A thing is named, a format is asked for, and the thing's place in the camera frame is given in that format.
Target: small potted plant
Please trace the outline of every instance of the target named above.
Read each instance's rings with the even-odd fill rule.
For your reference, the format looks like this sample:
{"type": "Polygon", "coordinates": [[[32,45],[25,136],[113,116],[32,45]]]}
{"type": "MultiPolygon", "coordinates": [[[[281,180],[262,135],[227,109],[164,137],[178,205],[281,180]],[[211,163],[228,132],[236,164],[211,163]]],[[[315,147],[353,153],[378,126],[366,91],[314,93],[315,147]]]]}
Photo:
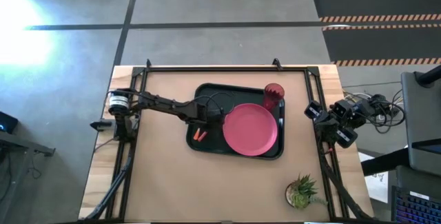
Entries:
{"type": "Polygon", "coordinates": [[[311,203],[321,203],[327,205],[328,202],[314,196],[317,194],[314,184],[316,182],[310,179],[309,174],[302,178],[298,175],[298,179],[290,183],[286,189],[285,196],[287,202],[298,210],[303,210],[311,203]]]}

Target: red cup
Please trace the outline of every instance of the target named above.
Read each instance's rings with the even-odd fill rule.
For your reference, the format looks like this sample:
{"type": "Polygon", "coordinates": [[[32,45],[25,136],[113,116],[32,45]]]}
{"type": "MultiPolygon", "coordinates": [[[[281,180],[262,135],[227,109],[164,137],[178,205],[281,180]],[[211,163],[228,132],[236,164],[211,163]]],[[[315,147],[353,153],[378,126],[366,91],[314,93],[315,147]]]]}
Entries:
{"type": "Polygon", "coordinates": [[[285,95],[285,90],[278,83],[270,83],[265,86],[263,96],[263,107],[267,110],[272,110],[280,103],[285,95]]]}

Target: computer monitor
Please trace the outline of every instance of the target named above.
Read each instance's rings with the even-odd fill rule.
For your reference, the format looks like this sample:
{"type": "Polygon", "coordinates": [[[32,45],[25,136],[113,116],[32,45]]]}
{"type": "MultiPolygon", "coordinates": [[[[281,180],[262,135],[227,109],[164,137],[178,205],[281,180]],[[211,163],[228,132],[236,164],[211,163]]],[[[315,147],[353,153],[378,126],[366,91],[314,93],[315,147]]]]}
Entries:
{"type": "Polygon", "coordinates": [[[0,132],[12,134],[18,122],[16,118],[0,111],[0,132]]]}
{"type": "Polygon", "coordinates": [[[441,176],[441,66],[401,74],[410,166],[441,176]]]}

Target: black tray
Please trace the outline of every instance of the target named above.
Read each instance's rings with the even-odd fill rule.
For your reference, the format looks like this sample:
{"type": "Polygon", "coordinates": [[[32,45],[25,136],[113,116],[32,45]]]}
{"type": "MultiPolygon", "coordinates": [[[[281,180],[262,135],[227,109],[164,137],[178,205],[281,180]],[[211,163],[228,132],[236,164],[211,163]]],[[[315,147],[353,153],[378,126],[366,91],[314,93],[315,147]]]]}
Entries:
{"type": "MultiPolygon", "coordinates": [[[[263,102],[263,90],[255,88],[245,88],[232,85],[219,85],[214,83],[204,83],[200,85],[194,94],[194,97],[198,96],[211,96],[217,92],[225,92],[233,96],[234,101],[230,96],[226,94],[218,94],[214,97],[214,100],[221,106],[225,112],[229,112],[234,104],[239,105],[242,103],[255,103],[262,105],[263,102]]],[[[199,103],[206,103],[207,99],[197,99],[199,103]]],[[[210,101],[208,104],[209,110],[217,110],[217,106],[210,101]]],[[[201,152],[213,152],[217,154],[228,154],[236,156],[244,156],[247,158],[255,159],[277,159],[283,153],[283,143],[284,143],[284,122],[285,122],[285,102],[282,100],[278,106],[273,108],[271,111],[274,116],[277,127],[278,135],[274,145],[264,154],[259,156],[244,156],[235,152],[228,146],[227,141],[223,136],[222,128],[212,128],[207,131],[207,136],[201,141],[195,141],[193,139],[194,134],[197,131],[195,125],[188,125],[187,129],[187,144],[196,151],[201,152]]]]}

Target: black metal frame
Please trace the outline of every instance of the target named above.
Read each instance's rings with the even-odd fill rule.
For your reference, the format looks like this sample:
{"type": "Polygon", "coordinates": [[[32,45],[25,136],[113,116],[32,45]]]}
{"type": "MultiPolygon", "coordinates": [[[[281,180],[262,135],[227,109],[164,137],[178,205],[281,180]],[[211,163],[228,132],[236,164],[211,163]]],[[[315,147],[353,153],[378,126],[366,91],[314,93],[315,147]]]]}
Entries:
{"type": "MultiPolygon", "coordinates": [[[[322,84],[320,80],[320,73],[318,67],[309,66],[309,67],[283,67],[281,66],[278,59],[274,59],[273,65],[275,66],[267,66],[267,67],[258,67],[258,66],[209,66],[209,67],[201,67],[201,66],[176,66],[176,67],[151,67],[151,63],[147,60],[147,66],[145,67],[135,67],[132,71],[132,80],[130,82],[131,88],[136,88],[136,80],[138,77],[141,77],[141,91],[145,91],[145,87],[147,84],[147,75],[152,72],[303,72],[305,75],[305,83],[307,89],[308,99],[312,101],[314,99],[314,94],[312,92],[312,84],[311,84],[311,76],[314,77],[316,81],[317,93],[320,103],[323,106],[323,109],[326,110],[325,96],[322,89],[322,84]]],[[[141,117],[141,112],[137,113],[137,118],[141,117]]],[[[78,220],[75,223],[124,223],[125,211],[127,208],[127,199],[128,193],[130,189],[130,179],[132,175],[132,166],[134,161],[135,149],[136,149],[136,138],[138,135],[138,128],[136,129],[135,139],[130,142],[130,150],[127,158],[127,162],[124,167],[121,168],[121,162],[123,158],[125,144],[124,142],[120,142],[118,146],[118,151],[116,153],[116,160],[114,166],[114,173],[112,177],[112,184],[110,186],[109,192],[105,195],[104,199],[97,205],[97,208],[94,212],[89,215],[86,219],[78,220]],[[121,206],[119,210],[118,217],[113,217],[113,209],[114,209],[114,195],[118,190],[119,186],[123,185],[123,196],[121,199],[121,206]],[[106,209],[105,218],[99,219],[102,215],[103,210],[106,209]]],[[[326,157],[325,151],[323,147],[323,142],[320,140],[320,137],[316,134],[316,142],[317,142],[317,152],[318,159],[320,161],[320,170],[322,172],[323,186],[325,189],[325,196],[328,201],[328,213],[329,220],[332,221],[340,221],[344,223],[380,223],[379,221],[375,221],[373,219],[363,219],[367,217],[364,213],[354,213],[357,219],[353,219],[349,217],[349,211],[347,208],[347,204],[351,206],[356,206],[355,201],[350,197],[349,193],[345,190],[341,181],[340,168],[338,166],[338,159],[335,147],[333,143],[327,143],[330,148],[333,148],[330,152],[331,156],[331,166],[329,166],[326,157]],[[339,196],[340,208],[342,210],[342,217],[336,216],[336,211],[334,207],[334,200],[331,193],[331,186],[329,180],[334,180],[340,182],[338,185],[335,185],[337,188],[337,193],[339,196]],[[346,199],[350,201],[345,203],[343,201],[344,195],[346,199]]]]}

